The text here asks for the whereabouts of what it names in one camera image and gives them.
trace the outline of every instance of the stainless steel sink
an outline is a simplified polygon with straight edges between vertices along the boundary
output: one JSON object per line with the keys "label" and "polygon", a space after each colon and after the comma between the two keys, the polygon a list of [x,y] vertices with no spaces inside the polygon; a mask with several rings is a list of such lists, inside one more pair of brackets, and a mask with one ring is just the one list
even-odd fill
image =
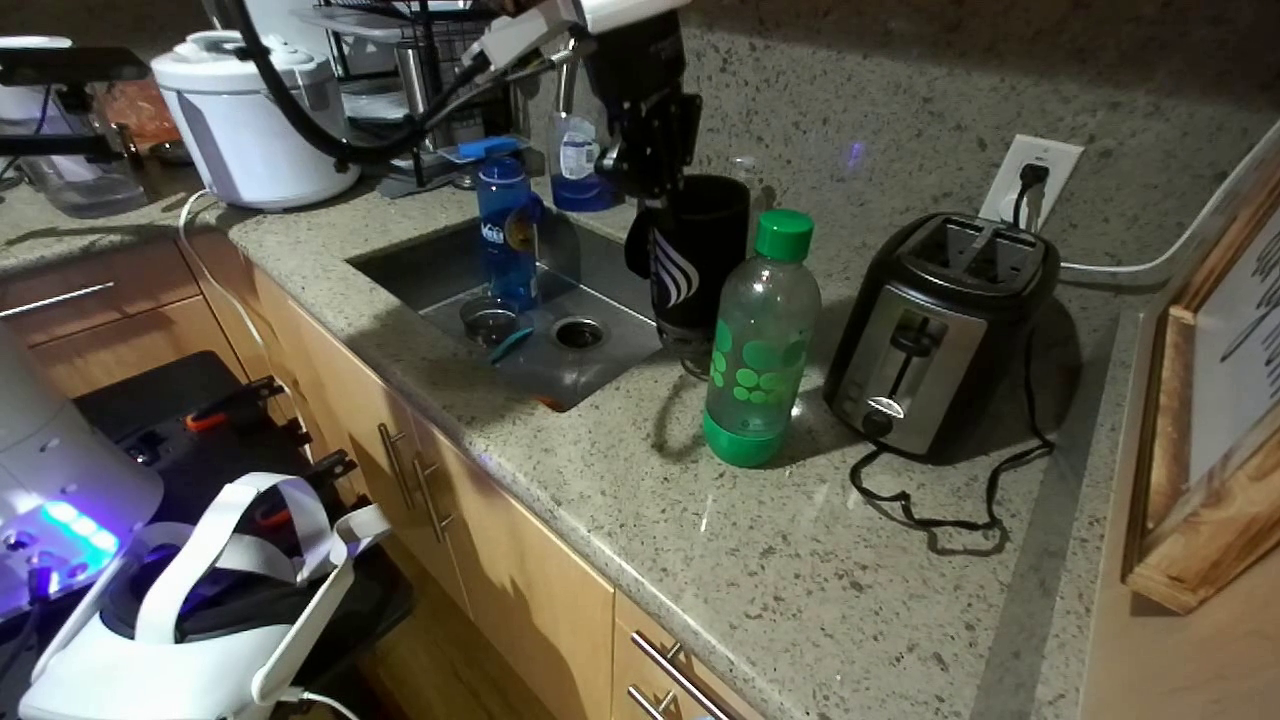
{"label": "stainless steel sink", "polygon": [[351,269],[556,411],[659,353],[646,283],[624,269],[624,247],[565,217],[540,228],[540,307],[525,318],[489,301],[479,222],[355,255]]}

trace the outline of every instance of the wooden frame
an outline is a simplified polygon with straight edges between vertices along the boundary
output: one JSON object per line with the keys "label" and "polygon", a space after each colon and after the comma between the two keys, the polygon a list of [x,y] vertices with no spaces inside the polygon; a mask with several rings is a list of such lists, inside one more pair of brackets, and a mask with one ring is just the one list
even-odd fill
{"label": "wooden frame", "polygon": [[1280,544],[1275,306],[1280,167],[1157,327],[1123,585],[1167,614],[1200,610]]}

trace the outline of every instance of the kitchen counter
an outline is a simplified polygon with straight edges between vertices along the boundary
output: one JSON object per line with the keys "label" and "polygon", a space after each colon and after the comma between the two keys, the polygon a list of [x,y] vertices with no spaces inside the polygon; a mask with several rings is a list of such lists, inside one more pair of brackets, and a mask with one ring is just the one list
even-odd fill
{"label": "kitchen counter", "polygon": [[[175,202],[109,225],[69,225],[26,188],[5,197],[0,281],[146,235],[127,228],[175,225]],[[822,416],[822,369],[804,381],[792,462],[740,472],[701,448],[704,392],[671,360],[631,369],[570,411],[546,411],[466,365],[349,265],[463,217],[463,194],[351,194],[312,214],[204,207],[200,225],[218,225],[761,711],[1076,717],[1113,494],[1113,426],[1134,376],[1132,331],[1117,331],[1117,350],[1090,355],[1054,462],[1006,472],[1002,555],[930,555],[923,538],[887,523],[847,488],[847,465],[862,444]],[[587,225],[619,235],[626,214]],[[980,515],[980,476],[994,456],[950,469],[883,456],[866,476],[875,488],[913,488],[928,515]]]}

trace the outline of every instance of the wall outlet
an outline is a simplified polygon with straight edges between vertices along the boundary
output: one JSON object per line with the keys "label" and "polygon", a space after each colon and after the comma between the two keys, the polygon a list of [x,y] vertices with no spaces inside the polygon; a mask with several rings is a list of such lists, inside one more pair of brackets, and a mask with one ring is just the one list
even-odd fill
{"label": "wall outlet", "polygon": [[1020,217],[1020,228],[1041,228],[1054,205],[1054,197],[1063,194],[1076,161],[1079,161],[1083,144],[1061,144],[1061,140],[1045,140],[1045,138],[1012,138],[1006,152],[1002,152],[1002,165],[989,188],[989,202],[980,207],[980,217],[989,222],[1012,222],[1012,205],[1017,205],[1017,194],[1020,194],[1020,172],[1022,165],[1045,165],[1049,167],[1049,181],[1041,194],[1032,194],[1022,202],[1022,217]]}

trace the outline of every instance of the toaster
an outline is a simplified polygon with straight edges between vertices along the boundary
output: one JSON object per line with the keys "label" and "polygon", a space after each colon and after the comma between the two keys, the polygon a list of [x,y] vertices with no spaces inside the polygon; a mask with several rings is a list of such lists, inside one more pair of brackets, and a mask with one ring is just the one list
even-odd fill
{"label": "toaster", "polygon": [[902,456],[964,448],[1054,274],[1054,247],[1012,225],[935,214],[901,228],[875,252],[827,369],[837,420]]}

